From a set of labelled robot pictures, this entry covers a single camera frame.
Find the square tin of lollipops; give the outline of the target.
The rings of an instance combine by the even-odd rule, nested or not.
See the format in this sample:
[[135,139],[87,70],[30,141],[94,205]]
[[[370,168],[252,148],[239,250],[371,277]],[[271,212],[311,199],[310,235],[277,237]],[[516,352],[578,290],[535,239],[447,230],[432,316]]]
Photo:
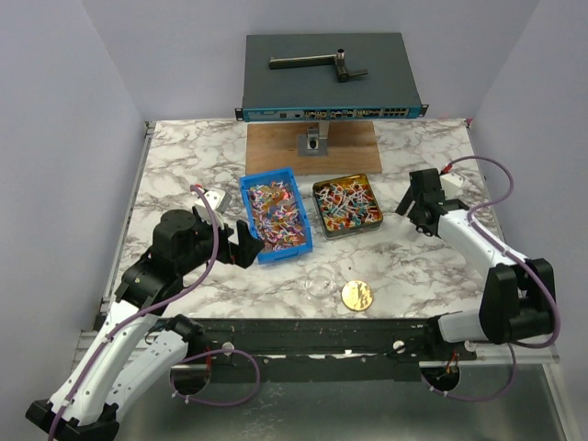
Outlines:
[[379,203],[364,174],[314,183],[311,194],[327,239],[375,231],[383,222]]

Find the clear glass jar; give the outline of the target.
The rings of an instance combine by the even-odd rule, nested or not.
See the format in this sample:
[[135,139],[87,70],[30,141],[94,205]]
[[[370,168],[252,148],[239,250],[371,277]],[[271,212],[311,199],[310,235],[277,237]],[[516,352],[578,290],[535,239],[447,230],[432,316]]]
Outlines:
[[334,272],[327,267],[314,267],[305,280],[304,289],[309,300],[327,300],[336,292]]

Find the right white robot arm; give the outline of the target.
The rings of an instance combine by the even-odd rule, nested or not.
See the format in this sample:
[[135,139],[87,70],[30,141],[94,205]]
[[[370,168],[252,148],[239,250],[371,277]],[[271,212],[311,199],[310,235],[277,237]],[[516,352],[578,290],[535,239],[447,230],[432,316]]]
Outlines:
[[433,331],[422,340],[424,352],[441,360],[454,352],[458,342],[502,345],[554,335],[557,321],[551,264],[512,250],[475,222],[466,204],[447,197],[443,179],[435,168],[411,172],[410,185],[396,213],[407,216],[419,233],[451,245],[485,282],[477,310],[433,319]]

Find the blue plastic candy bin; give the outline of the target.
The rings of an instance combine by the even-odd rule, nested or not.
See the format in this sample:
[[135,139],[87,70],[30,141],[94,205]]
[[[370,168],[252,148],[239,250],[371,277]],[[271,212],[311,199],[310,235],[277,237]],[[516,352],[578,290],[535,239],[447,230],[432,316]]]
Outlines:
[[289,167],[239,179],[250,233],[263,242],[258,263],[269,265],[313,249],[311,226]]

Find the gold jar lid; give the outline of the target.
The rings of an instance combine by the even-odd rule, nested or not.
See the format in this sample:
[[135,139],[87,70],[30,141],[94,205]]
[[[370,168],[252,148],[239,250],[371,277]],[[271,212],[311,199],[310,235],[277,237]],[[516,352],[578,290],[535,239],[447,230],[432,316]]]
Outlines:
[[361,280],[350,280],[342,288],[341,300],[351,311],[365,311],[373,303],[370,286]]

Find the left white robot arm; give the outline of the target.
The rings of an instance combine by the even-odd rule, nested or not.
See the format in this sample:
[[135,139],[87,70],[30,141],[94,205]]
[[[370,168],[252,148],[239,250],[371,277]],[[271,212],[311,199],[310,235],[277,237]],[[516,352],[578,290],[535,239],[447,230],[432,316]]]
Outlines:
[[[229,238],[237,233],[237,243]],[[122,276],[107,318],[70,377],[49,399],[34,401],[27,419],[51,440],[112,440],[129,408],[179,361],[197,361],[207,348],[203,328],[172,318],[137,357],[131,354],[166,306],[185,291],[185,275],[217,263],[247,268],[263,250],[246,222],[235,229],[205,222],[196,209],[164,213],[151,247]]]

